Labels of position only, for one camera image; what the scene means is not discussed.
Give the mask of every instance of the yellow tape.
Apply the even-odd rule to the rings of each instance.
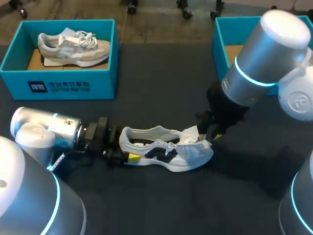
[[[217,140],[221,136],[223,136],[223,135],[217,134],[216,137],[213,140],[215,141],[215,140]]]
[[[133,162],[138,162],[140,160],[141,156],[134,154],[134,153],[130,153],[128,156],[128,163],[133,163]]]

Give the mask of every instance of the logo on box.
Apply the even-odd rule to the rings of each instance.
[[[28,82],[29,88],[31,92],[34,93],[47,93],[47,88],[45,87],[45,83],[43,81],[32,81]]]

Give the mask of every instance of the shoe sole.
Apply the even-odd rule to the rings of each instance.
[[[176,165],[170,165],[168,163],[165,162],[161,162],[159,160],[154,160],[154,159],[146,159],[146,158],[142,158],[140,159],[140,161],[136,162],[136,163],[125,163],[127,165],[152,165],[152,164],[156,164],[156,165],[161,165],[165,168],[167,168],[168,170],[172,171],[172,172],[183,172],[183,171],[188,171],[188,170],[192,170],[195,169],[199,166],[202,166],[204,164],[206,164],[213,156],[213,153],[210,157],[208,158],[203,158],[202,161],[198,161],[197,164],[191,165],[191,166],[176,166]]]
[[[73,61],[71,59],[57,59],[57,58],[44,58],[44,66],[46,67],[55,67],[55,66],[64,66],[64,65],[78,65],[79,67],[91,67],[97,65],[108,58],[109,55],[106,55],[100,59],[93,61]]]

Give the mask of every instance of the shoe box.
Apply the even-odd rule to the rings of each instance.
[[[299,16],[299,18],[309,27],[313,35],[313,24],[310,19],[307,16]],[[235,57],[243,48],[243,45],[260,19],[260,16],[216,18],[212,52],[218,79],[220,81],[225,77]],[[309,47],[313,49],[312,39]],[[268,94],[278,94],[278,87],[274,86]]]
[[[92,32],[111,43],[109,58],[101,65],[45,67],[38,35],[58,35],[68,27]],[[114,20],[22,21],[7,50],[0,75],[15,100],[114,99],[118,39]]]

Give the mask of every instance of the chair wheel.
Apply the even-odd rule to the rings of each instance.
[[[136,14],[136,10],[137,10],[137,7],[135,7],[134,5],[128,5],[127,6],[127,12],[130,15]]]
[[[220,17],[220,16],[221,16],[221,13],[218,11],[211,11],[210,13],[210,17],[212,20],[215,20],[217,17]]]
[[[20,12],[20,15],[23,19],[27,18],[27,12],[24,8],[20,9],[19,12]]]
[[[190,19],[193,15],[191,13],[191,11],[189,11],[188,9],[184,9],[182,11],[182,16],[185,18],[185,19]]]

